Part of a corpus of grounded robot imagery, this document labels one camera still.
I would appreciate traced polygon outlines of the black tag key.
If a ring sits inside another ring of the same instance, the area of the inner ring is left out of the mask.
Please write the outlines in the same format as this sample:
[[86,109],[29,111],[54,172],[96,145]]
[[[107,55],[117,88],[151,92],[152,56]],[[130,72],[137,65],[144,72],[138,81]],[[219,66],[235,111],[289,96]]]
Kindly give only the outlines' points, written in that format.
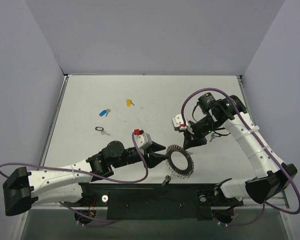
[[170,183],[171,181],[171,176],[170,175],[166,175],[164,178],[164,181],[162,182],[162,186],[166,186]]
[[110,136],[110,134],[107,133],[106,130],[105,130],[103,127],[96,126],[94,129],[95,129],[97,132],[100,132],[102,135]]
[[211,143],[214,139],[219,138],[220,136],[216,133],[212,133],[209,142]]

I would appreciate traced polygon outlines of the metal key organizer disc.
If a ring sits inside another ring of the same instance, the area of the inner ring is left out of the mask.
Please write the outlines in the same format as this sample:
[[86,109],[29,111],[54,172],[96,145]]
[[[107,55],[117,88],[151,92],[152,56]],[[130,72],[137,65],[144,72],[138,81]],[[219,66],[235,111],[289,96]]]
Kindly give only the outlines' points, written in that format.
[[188,179],[194,173],[194,161],[192,152],[185,150],[183,147],[172,144],[166,149],[166,165],[171,172],[171,176]]

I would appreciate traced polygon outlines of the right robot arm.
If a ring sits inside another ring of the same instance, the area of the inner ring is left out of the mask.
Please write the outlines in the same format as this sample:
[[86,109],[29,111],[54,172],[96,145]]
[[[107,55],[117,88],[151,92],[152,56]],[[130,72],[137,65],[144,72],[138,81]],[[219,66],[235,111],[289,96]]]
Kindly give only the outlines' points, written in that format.
[[298,170],[286,164],[267,144],[242,101],[235,95],[216,100],[211,93],[197,101],[204,118],[188,121],[183,114],[176,118],[175,130],[183,132],[183,148],[190,149],[207,144],[206,136],[218,128],[225,128],[238,143],[255,173],[252,179],[227,179],[216,186],[214,201],[226,204],[234,197],[249,197],[258,204],[282,192]]

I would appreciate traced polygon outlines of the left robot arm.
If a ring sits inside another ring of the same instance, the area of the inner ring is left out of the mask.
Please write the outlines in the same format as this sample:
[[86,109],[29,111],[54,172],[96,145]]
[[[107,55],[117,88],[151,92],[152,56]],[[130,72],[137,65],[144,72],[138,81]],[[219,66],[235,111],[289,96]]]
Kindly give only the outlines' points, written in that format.
[[108,180],[114,174],[114,168],[138,162],[142,162],[146,170],[154,168],[167,159],[166,155],[159,153],[165,149],[154,141],[125,148],[115,140],[99,153],[72,165],[35,170],[20,166],[2,185],[5,215],[16,216],[34,205],[52,202],[78,202],[87,206],[93,200],[93,193],[81,188],[81,183]]

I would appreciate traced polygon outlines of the blue tag key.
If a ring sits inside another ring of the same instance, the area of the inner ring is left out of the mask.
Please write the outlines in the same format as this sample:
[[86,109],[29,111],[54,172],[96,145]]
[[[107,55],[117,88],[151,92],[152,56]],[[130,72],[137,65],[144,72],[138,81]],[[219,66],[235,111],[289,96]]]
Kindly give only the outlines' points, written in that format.
[[103,116],[108,116],[108,114],[111,112],[111,109],[105,109],[105,110],[103,110],[103,111],[101,111],[100,113],[99,113],[99,116],[100,117],[103,117]]

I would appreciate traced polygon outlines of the yellow tag key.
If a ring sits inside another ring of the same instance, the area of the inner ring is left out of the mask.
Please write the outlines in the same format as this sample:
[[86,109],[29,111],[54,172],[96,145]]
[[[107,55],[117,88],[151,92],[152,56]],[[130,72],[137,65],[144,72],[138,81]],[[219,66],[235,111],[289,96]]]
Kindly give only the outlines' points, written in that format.
[[134,106],[135,104],[133,103],[133,101],[131,99],[126,99],[126,106],[127,107],[131,107]]

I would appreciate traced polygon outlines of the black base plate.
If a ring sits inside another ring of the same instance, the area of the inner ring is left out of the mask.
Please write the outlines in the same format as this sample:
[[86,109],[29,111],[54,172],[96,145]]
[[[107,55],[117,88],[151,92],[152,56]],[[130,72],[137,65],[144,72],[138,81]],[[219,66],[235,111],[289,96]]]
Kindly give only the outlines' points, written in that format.
[[213,214],[229,218],[236,197],[226,198],[213,183],[119,184],[82,183],[74,207],[106,207],[107,220],[211,220]]

